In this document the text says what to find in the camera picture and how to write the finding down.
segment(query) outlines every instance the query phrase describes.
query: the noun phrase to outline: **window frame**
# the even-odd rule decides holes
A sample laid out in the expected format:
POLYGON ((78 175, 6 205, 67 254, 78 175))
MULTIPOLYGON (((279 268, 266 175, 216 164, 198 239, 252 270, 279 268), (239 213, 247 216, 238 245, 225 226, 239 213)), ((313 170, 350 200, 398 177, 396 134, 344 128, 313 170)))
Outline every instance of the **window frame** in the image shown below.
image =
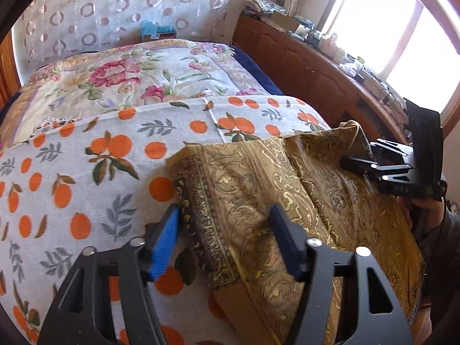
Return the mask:
MULTIPOLYGON (((341 2, 338 2, 337 0, 329 0, 326 9, 318 23, 317 29, 321 31, 323 30, 325 23, 331 18, 330 15, 331 12, 334 10, 334 5, 339 3, 340 7, 332 19, 332 24, 330 25, 330 27, 326 28, 325 33, 331 34, 334 29, 334 24, 337 22, 337 18, 341 14, 345 2, 346 0, 343 0, 341 2)), ((380 80, 386 81, 389 74, 396 66, 398 60, 401 58, 404 50, 406 49, 409 43, 409 40, 413 35, 413 32, 415 31, 415 27, 419 22, 423 9, 428 9, 428 11, 434 16, 436 21, 438 21, 440 26, 447 34, 457 53, 460 55, 460 32, 453 23, 452 19, 450 19, 448 13, 446 12, 447 9, 445 9, 443 5, 441 5, 440 0, 416 0, 412 16, 406 26, 406 29, 404 30, 404 33, 401 36, 401 39, 399 40, 398 44, 396 45, 396 48, 394 49, 392 57, 385 65, 383 70, 378 74, 376 73, 376 76, 380 80)), ((441 111, 440 115, 441 127, 443 128, 445 138, 452 131, 457 122, 460 121, 460 82, 458 83, 454 93, 450 97, 444 109, 441 111)))

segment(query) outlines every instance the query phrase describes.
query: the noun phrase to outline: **orange fruit pattern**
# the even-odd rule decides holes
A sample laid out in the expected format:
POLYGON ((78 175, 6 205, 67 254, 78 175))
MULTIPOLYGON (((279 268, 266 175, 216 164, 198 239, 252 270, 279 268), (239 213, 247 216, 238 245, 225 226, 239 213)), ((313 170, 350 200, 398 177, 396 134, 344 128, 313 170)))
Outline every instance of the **orange fruit pattern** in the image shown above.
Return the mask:
POLYGON ((131 119, 135 115, 135 113, 136 113, 135 108, 120 110, 118 112, 118 118, 120 118, 121 120, 128 120, 128 119, 131 119))
POLYGON ((150 196, 158 202, 169 201, 174 196, 173 182, 167 177, 156 177, 149 185, 150 196))
POLYGON ((125 329, 120 331, 119 339, 123 345, 129 345, 128 334, 125 329))
POLYGON ((252 109, 258 109, 258 103, 257 103, 256 101, 254 101, 254 100, 248 99, 248 100, 246 100, 244 103, 245 103, 246 105, 248 105, 248 106, 249 106, 250 108, 252 108, 252 109))
POLYGON ((30 236, 30 232, 32 231, 32 222, 27 215, 24 215, 19 220, 19 234, 24 237, 25 239, 30 236))
POLYGON ((133 143, 126 135, 117 135, 110 139, 109 153, 115 158, 121 158, 131 151, 133 143))
POLYGON ((37 173, 32 174, 32 176, 29 179, 29 189, 32 192, 35 192, 40 187, 40 184, 41 184, 41 173, 37 172, 37 173))
POLYGON ((75 213, 70 221, 70 233, 77 240, 86 239, 91 232, 91 222, 85 214, 75 213))
POLYGON ((105 138, 99 137, 91 141, 91 145, 89 148, 92 150, 93 153, 101 154, 109 148, 109 142, 105 138))
POLYGON ((229 104, 233 105, 233 106, 242 106, 243 105, 243 101, 241 98, 239 97, 229 97, 229 104))
POLYGON ((120 277, 109 276, 110 301, 117 302, 120 300, 120 277))
POLYGON ((174 296, 183 288, 180 273, 174 267, 166 267, 165 272, 154 282, 155 288, 165 296, 174 296))
POLYGON ((59 130, 59 133, 61 134, 62 137, 67 137, 67 136, 70 136, 72 134, 72 132, 74 131, 74 123, 73 122, 70 122, 70 123, 67 123, 66 125, 64 125, 60 130, 59 130))
POLYGON ((226 130, 233 130, 235 128, 235 122, 229 118, 219 118, 217 124, 226 130))
POLYGON ((59 184, 54 192, 54 205, 58 209, 64 209, 72 199, 72 191, 67 184, 59 184))
POLYGON ((16 321, 18 322, 19 328, 21 328, 23 331, 27 331, 28 328, 26 318, 22 313, 21 309, 19 309, 19 307, 17 307, 16 305, 13 306, 13 315, 14 319, 16 319, 16 321))
POLYGON ((41 133, 34 138, 34 147, 41 147, 45 142, 45 134, 41 133))
POLYGON ((251 121, 247 120, 246 118, 235 118, 235 125, 241 132, 247 134, 253 134, 256 130, 251 121))
POLYGON ((37 335, 37 332, 34 331, 33 329, 27 329, 27 335, 30 337, 30 339, 32 340, 32 342, 35 342, 37 343, 38 341, 38 335, 37 335))
POLYGON ((153 160, 163 158, 166 155, 166 151, 166 145, 164 143, 160 143, 159 141, 155 141, 145 146, 145 154, 153 160))
POLYGON ((304 122, 310 122, 310 123, 313 123, 313 124, 318 124, 318 119, 316 119, 314 115, 309 114, 307 112, 301 111, 301 112, 297 113, 297 117, 300 120, 304 121, 304 122))
POLYGON ((11 192, 8 196, 8 209, 10 212, 15 212, 19 206, 18 192, 11 192))
POLYGON ((218 319, 227 319, 224 311, 219 305, 219 302, 215 299, 214 295, 211 293, 208 297, 208 309, 211 311, 214 316, 218 319))
POLYGON ((195 133, 205 133, 208 130, 208 125, 202 120, 194 120, 190 122, 190 129, 195 133))
POLYGON ((281 135, 281 132, 280 130, 278 129, 278 127, 272 125, 272 124, 267 124, 265 126, 265 129, 267 130, 267 132, 272 135, 272 136, 280 136, 281 135))
POLYGON ((182 335, 175 329, 168 326, 161 326, 163 335, 168 345, 184 345, 182 335))
POLYGON ((30 168, 30 165, 32 164, 32 159, 31 158, 25 158, 24 161, 21 163, 21 172, 25 174, 28 169, 30 168))
POLYGON ((274 98, 269 98, 268 99, 268 103, 270 105, 272 105, 274 108, 278 108, 280 106, 280 104, 278 103, 277 100, 275 100, 274 98))

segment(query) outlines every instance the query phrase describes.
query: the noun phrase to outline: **wooden cabinet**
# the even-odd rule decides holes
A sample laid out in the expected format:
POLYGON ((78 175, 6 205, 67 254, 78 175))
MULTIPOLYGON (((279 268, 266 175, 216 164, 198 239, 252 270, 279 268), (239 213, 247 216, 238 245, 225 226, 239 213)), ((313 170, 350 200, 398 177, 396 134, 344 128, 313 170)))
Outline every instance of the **wooden cabinet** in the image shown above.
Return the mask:
POLYGON ((371 141, 381 137, 407 142, 374 96, 315 49, 244 15, 236 25, 233 44, 245 51, 285 95, 310 104, 331 127, 352 118, 371 141))
POLYGON ((309 96, 305 99, 316 110, 320 109, 321 116, 328 124, 335 127, 342 122, 341 117, 357 98, 357 90, 352 84, 341 82, 334 76, 335 69, 327 66, 316 70, 312 78, 309 96))

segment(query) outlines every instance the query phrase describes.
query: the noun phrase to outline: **human hand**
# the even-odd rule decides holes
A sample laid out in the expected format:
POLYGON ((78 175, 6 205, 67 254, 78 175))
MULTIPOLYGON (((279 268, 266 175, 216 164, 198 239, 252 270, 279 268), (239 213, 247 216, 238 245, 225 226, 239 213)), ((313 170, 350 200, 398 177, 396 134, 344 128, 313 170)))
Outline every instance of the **human hand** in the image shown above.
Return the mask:
POLYGON ((425 221, 425 233, 430 232, 432 229, 438 227, 444 219, 444 199, 436 201, 432 198, 408 198, 408 197, 397 197, 397 202, 401 206, 402 213, 406 218, 406 222, 409 227, 412 228, 412 219, 410 218, 410 207, 411 205, 418 206, 422 209, 428 210, 428 215, 425 221))

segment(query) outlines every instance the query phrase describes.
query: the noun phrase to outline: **brown patterned towel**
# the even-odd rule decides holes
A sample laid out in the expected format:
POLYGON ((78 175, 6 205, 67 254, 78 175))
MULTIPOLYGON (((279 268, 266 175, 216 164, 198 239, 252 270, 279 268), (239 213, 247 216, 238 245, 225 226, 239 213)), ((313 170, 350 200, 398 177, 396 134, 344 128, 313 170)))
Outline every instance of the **brown patterned towel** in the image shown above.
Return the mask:
MULTIPOLYGON (((311 237, 333 248, 367 246, 409 318, 424 263, 395 198, 339 167, 343 155, 370 158, 353 121, 340 128, 243 143, 189 145, 167 160, 186 227, 208 283, 247 344, 281 344, 303 284, 284 267, 267 216, 278 202, 311 237)), ((341 280, 323 344, 333 344, 341 280)))

